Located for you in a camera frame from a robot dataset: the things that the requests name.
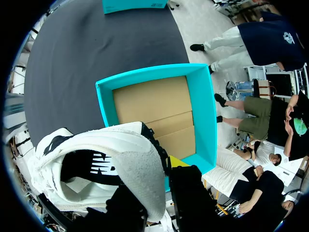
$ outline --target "olive shorts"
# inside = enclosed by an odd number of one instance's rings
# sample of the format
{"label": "olive shorts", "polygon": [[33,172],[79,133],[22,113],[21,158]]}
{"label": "olive shorts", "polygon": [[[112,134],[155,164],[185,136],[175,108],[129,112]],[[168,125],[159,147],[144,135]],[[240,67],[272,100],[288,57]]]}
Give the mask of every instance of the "olive shorts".
{"label": "olive shorts", "polygon": [[263,98],[246,97],[244,101],[245,113],[256,117],[249,117],[242,120],[238,130],[250,133],[255,139],[264,140],[267,138],[269,118],[272,101]]}

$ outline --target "turquoise box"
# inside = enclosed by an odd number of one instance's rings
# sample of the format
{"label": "turquoise box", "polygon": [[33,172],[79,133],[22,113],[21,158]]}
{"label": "turquoise box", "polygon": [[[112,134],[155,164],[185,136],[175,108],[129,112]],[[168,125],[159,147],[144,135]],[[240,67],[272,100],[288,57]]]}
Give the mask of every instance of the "turquoise box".
{"label": "turquoise box", "polygon": [[168,0],[102,0],[105,14],[137,8],[164,8]]}
{"label": "turquoise box", "polygon": [[118,125],[114,89],[163,78],[186,76],[196,139],[196,153],[182,159],[205,174],[216,165],[217,122],[211,75],[207,64],[170,64],[132,70],[96,82],[99,106],[106,127]]}

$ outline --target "black t-shirt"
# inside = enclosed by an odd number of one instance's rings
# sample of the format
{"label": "black t-shirt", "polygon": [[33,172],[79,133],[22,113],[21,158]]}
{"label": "black t-shirt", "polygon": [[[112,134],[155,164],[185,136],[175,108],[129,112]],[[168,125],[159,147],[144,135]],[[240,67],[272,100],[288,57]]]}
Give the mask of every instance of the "black t-shirt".
{"label": "black t-shirt", "polygon": [[238,222],[240,222],[242,228],[248,225],[248,230],[254,225],[254,231],[257,228],[273,231],[287,213],[281,206],[283,201],[281,193],[284,184],[270,171],[265,171],[259,181],[253,181],[251,183],[252,185],[249,188],[250,196],[248,193],[247,198],[250,199],[252,197],[255,189],[259,189],[263,193],[254,207],[248,213],[244,214]]}
{"label": "black t-shirt", "polygon": [[[278,98],[274,98],[271,106],[271,113],[268,128],[268,141],[285,146],[288,133],[285,131],[285,110],[288,106]],[[309,99],[303,92],[299,92],[298,101],[294,107],[294,112],[290,113],[290,125],[294,134],[292,138],[291,154],[289,161],[305,157],[309,153]]]}
{"label": "black t-shirt", "polygon": [[284,17],[269,12],[262,12],[262,17],[264,22],[238,26],[253,64],[281,62],[286,71],[302,68],[304,51],[292,25]]}
{"label": "black t-shirt", "polygon": [[254,191],[259,189],[263,192],[259,201],[267,202],[269,198],[269,194],[274,194],[274,196],[281,196],[281,193],[284,188],[283,182],[275,175],[273,172],[265,171],[261,178],[256,181],[256,178],[247,178],[249,181],[239,180],[233,191],[231,193],[230,198],[237,200],[239,203],[244,203],[251,199]]}

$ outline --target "gray fabric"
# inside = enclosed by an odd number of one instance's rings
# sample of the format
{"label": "gray fabric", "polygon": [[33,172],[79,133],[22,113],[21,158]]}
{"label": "gray fabric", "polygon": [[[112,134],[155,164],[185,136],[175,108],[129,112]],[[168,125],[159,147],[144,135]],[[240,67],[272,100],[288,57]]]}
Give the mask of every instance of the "gray fabric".
{"label": "gray fabric", "polygon": [[25,112],[33,145],[61,127],[72,133],[104,127],[96,81],[188,62],[168,8],[104,15],[101,0],[64,4],[43,24],[27,65]]}

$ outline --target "hand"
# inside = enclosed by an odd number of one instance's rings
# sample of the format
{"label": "hand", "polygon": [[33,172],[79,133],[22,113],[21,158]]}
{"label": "hand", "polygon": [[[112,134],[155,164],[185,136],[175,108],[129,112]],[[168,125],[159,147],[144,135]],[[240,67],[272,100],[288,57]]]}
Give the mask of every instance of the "hand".
{"label": "hand", "polygon": [[244,202],[239,206],[239,212],[241,214],[248,213],[253,208],[250,201]]}
{"label": "hand", "polygon": [[291,127],[289,121],[284,121],[285,123],[285,131],[288,132],[289,135],[293,135],[294,134],[294,131],[293,131],[293,128]]}
{"label": "hand", "polygon": [[263,167],[261,165],[256,167],[257,176],[261,176],[264,172]]}
{"label": "hand", "polygon": [[285,110],[285,118],[287,121],[290,121],[292,118],[290,117],[290,113],[294,112],[294,108],[291,105],[288,105],[288,107]]}
{"label": "hand", "polygon": [[247,143],[247,147],[251,148],[252,150],[254,150],[254,145],[251,144],[251,142]]}

